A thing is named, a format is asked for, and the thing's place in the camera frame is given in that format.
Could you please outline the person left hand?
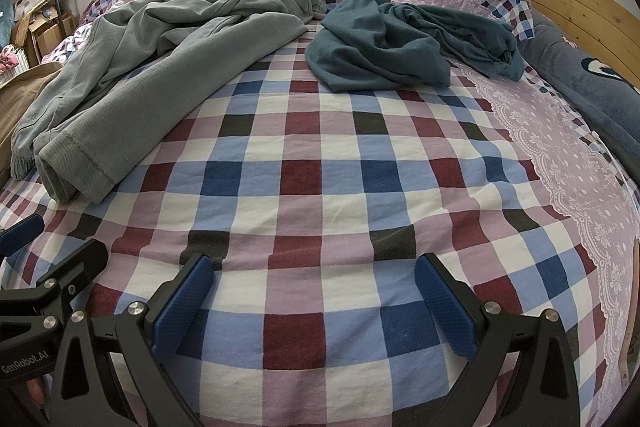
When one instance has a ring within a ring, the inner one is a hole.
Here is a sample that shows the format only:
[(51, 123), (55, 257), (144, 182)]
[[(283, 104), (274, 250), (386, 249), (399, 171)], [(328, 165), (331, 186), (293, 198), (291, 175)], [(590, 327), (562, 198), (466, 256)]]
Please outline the person left hand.
[(26, 383), (26, 389), (32, 400), (32, 404), (38, 407), (38, 409), (42, 409), (47, 402), (43, 379), (41, 377), (31, 379)]

